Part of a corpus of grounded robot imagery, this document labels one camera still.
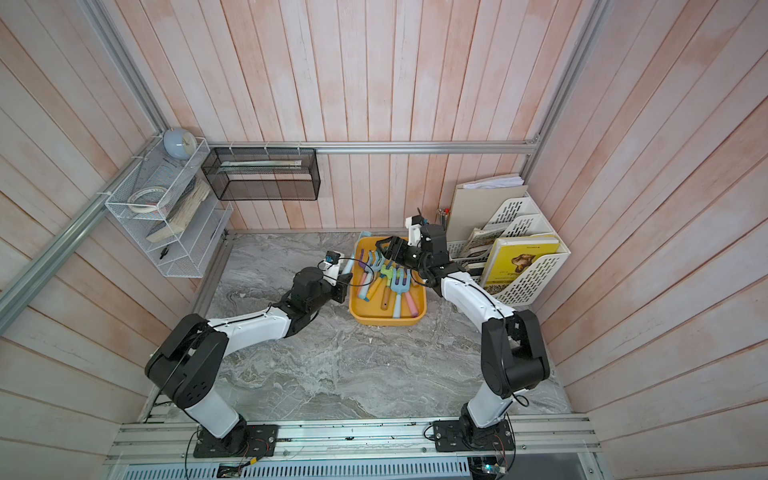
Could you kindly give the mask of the grey round clock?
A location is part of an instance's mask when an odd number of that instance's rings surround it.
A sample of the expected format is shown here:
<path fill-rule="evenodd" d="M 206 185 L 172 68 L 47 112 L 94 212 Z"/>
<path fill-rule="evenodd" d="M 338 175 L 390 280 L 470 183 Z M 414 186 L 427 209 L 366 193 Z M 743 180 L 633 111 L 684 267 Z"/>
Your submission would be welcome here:
<path fill-rule="evenodd" d="M 163 134 L 163 146 L 171 157 L 187 161 L 198 147 L 196 137 L 183 128 L 171 128 Z"/>

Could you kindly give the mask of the white desk file organizer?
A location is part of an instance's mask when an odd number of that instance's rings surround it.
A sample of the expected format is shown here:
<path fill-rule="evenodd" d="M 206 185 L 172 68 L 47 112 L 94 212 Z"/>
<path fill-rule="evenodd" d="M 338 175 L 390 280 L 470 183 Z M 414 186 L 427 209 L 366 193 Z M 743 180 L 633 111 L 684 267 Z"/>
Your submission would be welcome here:
<path fill-rule="evenodd" d="M 452 260 L 509 306 L 530 305 L 570 250 L 529 196 L 505 200 L 480 226 L 448 243 Z"/>

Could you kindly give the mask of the yellow picture book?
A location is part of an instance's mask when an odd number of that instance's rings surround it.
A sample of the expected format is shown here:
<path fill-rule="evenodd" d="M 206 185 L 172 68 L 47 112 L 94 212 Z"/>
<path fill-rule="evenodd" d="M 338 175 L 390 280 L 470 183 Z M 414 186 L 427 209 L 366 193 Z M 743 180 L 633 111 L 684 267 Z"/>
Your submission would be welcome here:
<path fill-rule="evenodd" d="M 559 246 L 560 240 L 555 235 L 498 238 L 490 250 L 480 285 L 486 289 L 505 287 L 539 257 L 556 253 Z"/>

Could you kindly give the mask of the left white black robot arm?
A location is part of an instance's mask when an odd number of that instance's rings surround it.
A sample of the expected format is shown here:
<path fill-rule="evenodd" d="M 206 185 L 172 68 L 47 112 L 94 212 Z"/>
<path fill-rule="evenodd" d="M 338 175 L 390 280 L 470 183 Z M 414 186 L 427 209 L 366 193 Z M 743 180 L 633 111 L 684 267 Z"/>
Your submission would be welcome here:
<path fill-rule="evenodd" d="M 345 301 L 352 279 L 349 265 L 323 261 L 295 274 L 291 289 L 261 311 L 211 320 L 193 313 L 179 321 L 150 357 L 145 375 L 199 424 L 194 457 L 274 454 L 278 427 L 248 424 L 215 390 L 221 363 L 236 351 L 298 334 L 327 302 Z"/>

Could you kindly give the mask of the white tape roll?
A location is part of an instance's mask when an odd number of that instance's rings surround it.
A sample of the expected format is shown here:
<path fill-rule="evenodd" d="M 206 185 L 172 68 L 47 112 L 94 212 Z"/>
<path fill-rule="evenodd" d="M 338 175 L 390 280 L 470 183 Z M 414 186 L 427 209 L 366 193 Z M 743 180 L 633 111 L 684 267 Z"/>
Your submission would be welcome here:
<path fill-rule="evenodd" d="M 167 192 L 168 189 L 162 186 L 150 186 L 137 190 L 128 198 L 128 208 L 137 214 L 161 211 L 169 201 Z"/>

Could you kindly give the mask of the black mesh wall basket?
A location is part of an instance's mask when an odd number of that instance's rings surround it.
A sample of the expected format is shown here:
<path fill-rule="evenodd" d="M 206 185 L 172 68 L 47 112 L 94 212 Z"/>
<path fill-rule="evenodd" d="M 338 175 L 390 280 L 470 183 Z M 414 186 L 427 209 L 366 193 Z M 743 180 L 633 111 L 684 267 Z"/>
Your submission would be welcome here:
<path fill-rule="evenodd" d="M 315 201 L 321 178 L 308 148 L 214 147 L 202 172 L 222 201 Z"/>

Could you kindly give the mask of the beige folder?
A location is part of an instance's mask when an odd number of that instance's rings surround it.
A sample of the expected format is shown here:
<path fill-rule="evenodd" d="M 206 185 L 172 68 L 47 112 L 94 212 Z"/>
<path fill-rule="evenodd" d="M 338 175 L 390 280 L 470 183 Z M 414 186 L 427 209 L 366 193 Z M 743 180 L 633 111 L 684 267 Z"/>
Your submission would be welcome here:
<path fill-rule="evenodd" d="M 506 200 L 522 197 L 527 190 L 527 185 L 490 189 L 457 186 L 448 217 L 447 241 L 466 241 L 473 229 L 484 226 Z"/>

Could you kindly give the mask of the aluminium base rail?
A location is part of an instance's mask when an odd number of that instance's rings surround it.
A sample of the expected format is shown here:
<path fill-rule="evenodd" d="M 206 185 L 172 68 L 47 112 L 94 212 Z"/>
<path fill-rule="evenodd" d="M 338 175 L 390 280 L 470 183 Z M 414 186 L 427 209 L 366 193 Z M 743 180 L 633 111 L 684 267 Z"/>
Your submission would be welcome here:
<path fill-rule="evenodd" d="M 435 418 L 273 421 L 245 453 L 204 453 L 191 423 L 129 424 L 106 456 L 106 479 L 608 479 L 584 415 L 522 415 L 470 450 Z"/>

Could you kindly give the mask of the yellow plastic storage box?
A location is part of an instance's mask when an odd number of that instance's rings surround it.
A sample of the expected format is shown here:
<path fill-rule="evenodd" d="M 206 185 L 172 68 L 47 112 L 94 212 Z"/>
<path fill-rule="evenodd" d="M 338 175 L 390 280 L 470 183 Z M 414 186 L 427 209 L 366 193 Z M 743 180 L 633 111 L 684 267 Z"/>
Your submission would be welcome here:
<path fill-rule="evenodd" d="M 349 311 L 352 316 L 361 324 L 370 326 L 412 326 L 417 324 L 426 314 L 427 311 L 427 295 L 426 288 L 415 282 L 417 275 L 408 271 L 410 279 L 410 293 L 414 297 L 417 304 L 419 315 L 416 318 L 410 316 L 410 312 L 406 303 L 405 295 L 402 297 L 402 312 L 399 319 L 394 319 L 393 308 L 395 303 L 395 293 L 390 289 L 389 306 L 385 311 L 380 308 L 380 301 L 382 297 L 382 291 L 378 289 L 376 282 L 379 277 L 374 281 L 368 291 L 368 300 L 365 301 L 358 297 L 359 288 L 362 286 L 363 279 L 365 277 L 364 268 L 367 267 L 367 260 L 369 258 L 369 252 L 376 249 L 375 243 L 383 237 L 370 236 L 363 238 L 357 249 L 358 261 L 354 263 L 352 273 L 353 279 L 349 291 Z"/>

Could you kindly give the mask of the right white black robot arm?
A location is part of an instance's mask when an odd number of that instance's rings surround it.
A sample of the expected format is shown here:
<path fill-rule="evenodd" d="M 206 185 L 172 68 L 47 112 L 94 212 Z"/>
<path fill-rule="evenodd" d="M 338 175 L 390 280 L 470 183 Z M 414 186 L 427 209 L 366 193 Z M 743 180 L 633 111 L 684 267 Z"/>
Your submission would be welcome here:
<path fill-rule="evenodd" d="M 506 413 L 522 394 L 550 377 L 541 327 L 529 310 L 516 310 L 485 291 L 450 258 L 444 229 L 417 215 L 407 220 L 408 239 L 376 242 L 383 257 L 415 272 L 421 283 L 452 303 L 481 334 L 483 383 L 456 420 L 431 423 L 428 437 L 439 452 L 492 451 L 516 447 Z"/>

